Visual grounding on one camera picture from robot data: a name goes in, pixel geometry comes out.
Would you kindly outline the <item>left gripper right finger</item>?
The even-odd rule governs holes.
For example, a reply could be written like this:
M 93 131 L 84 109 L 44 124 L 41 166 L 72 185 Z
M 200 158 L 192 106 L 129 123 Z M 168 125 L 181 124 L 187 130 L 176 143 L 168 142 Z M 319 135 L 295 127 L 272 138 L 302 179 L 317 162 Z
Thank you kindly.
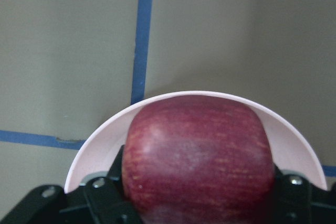
M 275 166 L 268 223 L 335 223 L 335 184 L 321 189 L 305 176 Z

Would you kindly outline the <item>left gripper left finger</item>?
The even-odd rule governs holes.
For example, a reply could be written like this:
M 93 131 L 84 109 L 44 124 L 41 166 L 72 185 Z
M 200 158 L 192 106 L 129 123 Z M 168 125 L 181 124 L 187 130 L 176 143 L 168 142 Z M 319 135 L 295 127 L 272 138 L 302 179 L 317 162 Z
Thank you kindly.
M 126 199 L 122 186 L 121 147 L 103 175 L 89 179 L 67 193 L 58 185 L 32 189 L 1 220 L 1 223 L 142 223 Z

